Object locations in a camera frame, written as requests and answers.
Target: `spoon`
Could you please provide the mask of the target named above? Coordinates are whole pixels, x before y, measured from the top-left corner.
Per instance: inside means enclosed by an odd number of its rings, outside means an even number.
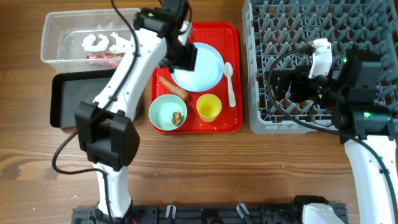
[[[234,73],[234,69],[232,68],[231,63],[227,62],[224,64],[224,75],[228,81],[228,101],[230,107],[236,106],[234,88],[232,87],[232,74]]]

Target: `wooden tabletop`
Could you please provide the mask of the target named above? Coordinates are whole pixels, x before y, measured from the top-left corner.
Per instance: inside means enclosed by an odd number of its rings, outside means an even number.
[[[353,173],[336,136],[312,132],[256,135],[249,127],[248,66],[243,45],[244,1],[191,0],[193,21],[226,21],[239,31],[244,124],[231,134],[161,135],[147,115],[134,123],[141,137],[129,166],[135,205],[236,205],[289,202],[295,195],[322,195],[347,204],[359,223]],[[159,7],[155,0],[117,2],[118,7]],[[111,8],[100,0],[15,0],[0,4],[0,223],[70,223],[72,209],[96,205],[94,173],[60,175],[51,167],[68,136],[50,126],[55,70],[40,60],[49,12]],[[62,169],[89,168],[77,140],[62,152]]]

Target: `sausage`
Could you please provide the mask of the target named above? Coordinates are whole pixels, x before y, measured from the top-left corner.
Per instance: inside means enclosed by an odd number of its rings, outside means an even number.
[[[159,77],[159,81],[174,95],[180,97],[183,101],[188,101],[189,95],[185,90],[173,85],[162,76]]]

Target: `red tray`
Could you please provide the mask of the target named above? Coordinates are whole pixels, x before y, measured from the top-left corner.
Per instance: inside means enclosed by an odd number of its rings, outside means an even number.
[[[201,42],[213,46],[223,57],[224,63],[231,63],[234,68],[232,84],[235,92],[236,106],[230,107],[228,103],[228,84],[226,77],[212,89],[200,93],[188,92],[190,99],[187,102],[187,119],[174,131],[162,131],[152,127],[163,134],[185,134],[185,133],[229,133],[238,130],[243,124],[243,104],[241,89],[241,67],[239,61],[238,31],[227,22],[194,22],[193,35],[188,41],[191,43]],[[158,80],[163,76],[169,82],[177,85],[167,68],[156,68],[152,74],[151,102],[164,94],[170,94],[168,89]],[[196,103],[199,97],[211,93],[220,98],[223,109],[218,117],[210,123],[204,122],[198,114]]]

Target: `gray dish rack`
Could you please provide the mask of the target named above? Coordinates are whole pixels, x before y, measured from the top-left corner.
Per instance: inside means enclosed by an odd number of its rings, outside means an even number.
[[[311,131],[287,120],[269,100],[264,73],[283,53],[304,47],[309,40],[327,38],[333,49],[333,76],[347,49],[369,49],[382,55],[375,103],[386,105],[398,128],[398,19],[392,0],[246,0],[242,10],[244,44],[248,57],[250,128],[256,134],[300,134]],[[278,69],[309,64],[304,55],[283,59]],[[331,113],[312,101],[293,103],[290,93],[279,105],[297,119],[330,125]]]

